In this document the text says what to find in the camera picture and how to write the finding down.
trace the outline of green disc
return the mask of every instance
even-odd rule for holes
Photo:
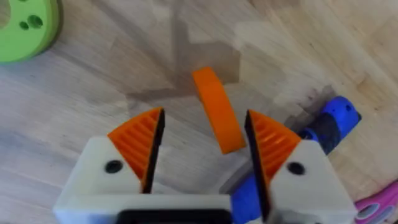
[[[0,63],[31,58],[52,43],[58,29],[57,0],[9,0],[11,17],[0,29]]]

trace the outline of orange gripper pad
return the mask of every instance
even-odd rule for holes
[[[245,147],[238,120],[215,72],[205,67],[192,75],[221,152],[227,154]]]
[[[248,138],[255,140],[253,147],[257,152],[264,178],[271,180],[301,138],[283,124],[253,110],[248,110],[245,128]]]
[[[163,108],[146,111],[117,127],[108,137],[150,193],[165,126]]]
[[[262,219],[266,221],[272,205],[269,183],[301,139],[284,125],[253,110],[248,110],[244,127],[250,144]]]

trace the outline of pink object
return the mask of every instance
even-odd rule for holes
[[[379,193],[355,202],[355,207],[359,211],[355,223],[382,223],[395,212],[397,202],[398,181],[394,181]]]

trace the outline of wooden table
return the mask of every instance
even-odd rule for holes
[[[241,124],[251,108],[299,129],[347,97],[363,120],[330,155],[347,191],[356,200],[398,176],[395,0],[63,0],[63,11],[50,50],[0,66],[0,223],[55,223],[52,205],[87,140],[155,106],[167,113],[161,168],[215,170],[171,186],[219,181],[247,154],[219,159],[190,76],[203,66]],[[200,167],[209,155],[217,160]]]

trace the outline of white plastic part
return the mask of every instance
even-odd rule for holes
[[[109,161],[123,168],[105,171]],[[107,137],[91,138],[63,188],[53,211],[61,224],[114,224],[127,209],[224,209],[231,211],[229,195],[140,194],[141,184]]]
[[[297,162],[304,174],[289,171]],[[303,140],[270,184],[271,214],[267,223],[352,223],[357,210],[319,143]]]

